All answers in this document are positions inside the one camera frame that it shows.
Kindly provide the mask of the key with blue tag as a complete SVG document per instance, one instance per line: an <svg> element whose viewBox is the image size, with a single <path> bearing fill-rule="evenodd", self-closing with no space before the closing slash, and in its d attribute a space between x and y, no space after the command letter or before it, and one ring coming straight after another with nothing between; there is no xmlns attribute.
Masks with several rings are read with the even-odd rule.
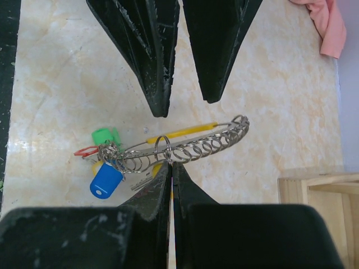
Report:
<svg viewBox="0 0 359 269"><path fill-rule="evenodd" d="M123 180L123 174L111 165L103 163L90 183L90 191L98 199L108 199L120 182Z"/></svg>

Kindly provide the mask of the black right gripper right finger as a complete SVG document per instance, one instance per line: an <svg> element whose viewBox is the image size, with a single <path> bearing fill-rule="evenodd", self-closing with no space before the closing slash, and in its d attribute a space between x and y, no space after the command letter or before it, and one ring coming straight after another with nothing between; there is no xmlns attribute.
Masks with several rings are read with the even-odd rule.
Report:
<svg viewBox="0 0 359 269"><path fill-rule="evenodd" d="M221 204L175 163L178 268L343 268L323 218L297 204Z"/></svg>

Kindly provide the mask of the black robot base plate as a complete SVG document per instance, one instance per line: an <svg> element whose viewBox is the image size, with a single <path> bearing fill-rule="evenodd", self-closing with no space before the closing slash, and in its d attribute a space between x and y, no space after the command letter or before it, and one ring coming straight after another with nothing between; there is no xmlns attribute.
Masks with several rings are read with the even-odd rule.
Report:
<svg viewBox="0 0 359 269"><path fill-rule="evenodd" d="M20 10L20 0L1 0L1 189L5 177Z"/></svg>

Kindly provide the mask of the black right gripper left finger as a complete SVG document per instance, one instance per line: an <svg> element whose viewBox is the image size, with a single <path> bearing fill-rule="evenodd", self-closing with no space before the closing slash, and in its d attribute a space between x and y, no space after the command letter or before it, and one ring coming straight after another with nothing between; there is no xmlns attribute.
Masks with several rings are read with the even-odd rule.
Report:
<svg viewBox="0 0 359 269"><path fill-rule="evenodd" d="M2 268L167 268L172 167L117 207L25 207L1 220Z"/></svg>

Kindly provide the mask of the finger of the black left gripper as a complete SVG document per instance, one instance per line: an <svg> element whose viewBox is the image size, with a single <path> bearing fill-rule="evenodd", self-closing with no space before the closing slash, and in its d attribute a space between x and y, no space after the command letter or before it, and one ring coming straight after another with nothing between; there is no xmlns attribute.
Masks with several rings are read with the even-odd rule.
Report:
<svg viewBox="0 0 359 269"><path fill-rule="evenodd" d="M120 51L155 117L167 117L174 75L178 1L91 0L91 12Z"/></svg>
<svg viewBox="0 0 359 269"><path fill-rule="evenodd" d="M202 97L223 95L240 46L262 1L183 1L187 30Z"/></svg>

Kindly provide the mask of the key with yellow tag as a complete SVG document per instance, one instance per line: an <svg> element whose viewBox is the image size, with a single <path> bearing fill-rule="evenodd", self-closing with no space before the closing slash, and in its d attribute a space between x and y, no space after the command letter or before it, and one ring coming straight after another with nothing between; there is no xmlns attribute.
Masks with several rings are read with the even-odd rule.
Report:
<svg viewBox="0 0 359 269"><path fill-rule="evenodd" d="M148 183L150 183L155 178L156 174L158 173L161 167L162 167L161 163L154 165L152 172L147 173L144 179L140 180L138 183L136 183L131 187L131 190L139 191L140 189L144 188Z"/></svg>

